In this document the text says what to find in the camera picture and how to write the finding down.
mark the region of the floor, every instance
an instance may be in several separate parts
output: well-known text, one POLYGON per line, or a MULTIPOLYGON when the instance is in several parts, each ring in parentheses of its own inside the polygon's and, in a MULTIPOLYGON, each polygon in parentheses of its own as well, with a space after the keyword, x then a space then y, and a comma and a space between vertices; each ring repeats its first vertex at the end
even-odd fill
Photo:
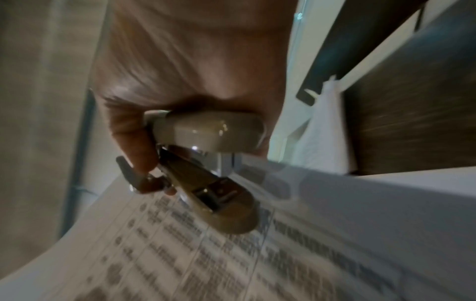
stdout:
POLYGON ((0 278, 60 232, 105 0, 0 0, 0 278))

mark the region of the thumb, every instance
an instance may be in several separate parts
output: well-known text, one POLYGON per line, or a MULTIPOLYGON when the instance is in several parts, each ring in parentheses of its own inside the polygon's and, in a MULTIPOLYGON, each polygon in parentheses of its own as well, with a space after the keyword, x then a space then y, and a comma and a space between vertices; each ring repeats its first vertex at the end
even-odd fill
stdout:
POLYGON ((144 127, 144 111, 136 106, 99 101, 112 138, 132 163, 134 170, 147 174, 158 164, 155 143, 144 127))

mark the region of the dark object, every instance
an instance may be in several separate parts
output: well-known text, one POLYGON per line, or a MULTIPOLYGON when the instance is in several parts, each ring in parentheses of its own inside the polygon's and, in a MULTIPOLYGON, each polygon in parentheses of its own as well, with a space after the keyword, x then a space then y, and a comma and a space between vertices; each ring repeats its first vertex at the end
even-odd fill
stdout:
POLYGON ((302 83, 297 98, 308 105, 321 93, 322 82, 342 78, 416 12, 426 0, 346 0, 321 50, 302 83))
POLYGON ((475 37, 460 0, 344 93, 359 175, 476 165, 475 37))

